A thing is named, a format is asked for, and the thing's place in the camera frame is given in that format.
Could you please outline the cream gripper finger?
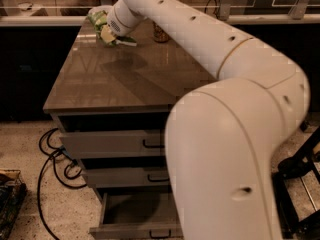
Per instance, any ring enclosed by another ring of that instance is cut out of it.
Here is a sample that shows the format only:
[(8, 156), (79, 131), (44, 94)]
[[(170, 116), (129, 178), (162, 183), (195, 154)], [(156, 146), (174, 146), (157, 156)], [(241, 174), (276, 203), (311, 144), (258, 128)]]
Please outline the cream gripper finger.
[(101, 33), (100, 33), (101, 39), (106, 43), (110, 44), (113, 41), (116, 40), (116, 37), (112, 34), (111, 29), (109, 28), (108, 25), (104, 25), (102, 27)]

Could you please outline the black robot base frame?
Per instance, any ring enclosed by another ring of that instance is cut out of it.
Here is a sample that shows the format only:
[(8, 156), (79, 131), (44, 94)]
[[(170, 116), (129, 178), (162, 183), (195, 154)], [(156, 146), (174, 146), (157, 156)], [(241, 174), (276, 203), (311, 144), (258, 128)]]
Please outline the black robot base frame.
[(301, 140), (272, 175), (281, 233), (284, 240), (320, 240), (320, 128)]

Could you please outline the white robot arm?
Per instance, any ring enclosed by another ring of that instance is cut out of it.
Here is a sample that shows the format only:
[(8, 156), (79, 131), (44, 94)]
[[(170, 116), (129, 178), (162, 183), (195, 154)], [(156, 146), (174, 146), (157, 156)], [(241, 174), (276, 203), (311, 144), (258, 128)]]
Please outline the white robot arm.
[(111, 33), (144, 18), (211, 74), (183, 96), (165, 128), (165, 155), (185, 240), (282, 240), (271, 158), (304, 120), (303, 70), (261, 40), (177, 0), (118, 0)]

